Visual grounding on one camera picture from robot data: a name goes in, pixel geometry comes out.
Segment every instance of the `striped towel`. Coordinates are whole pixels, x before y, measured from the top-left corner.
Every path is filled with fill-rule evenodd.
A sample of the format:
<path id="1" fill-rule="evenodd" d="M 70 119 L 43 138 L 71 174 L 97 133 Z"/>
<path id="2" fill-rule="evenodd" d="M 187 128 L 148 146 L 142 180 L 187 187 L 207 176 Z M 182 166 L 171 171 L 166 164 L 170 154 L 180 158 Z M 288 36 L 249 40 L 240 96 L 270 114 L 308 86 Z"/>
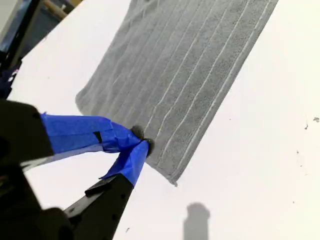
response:
<path id="1" fill-rule="evenodd" d="M 155 140 L 147 163 L 175 184 L 278 0 L 132 0 L 76 96 Z"/>

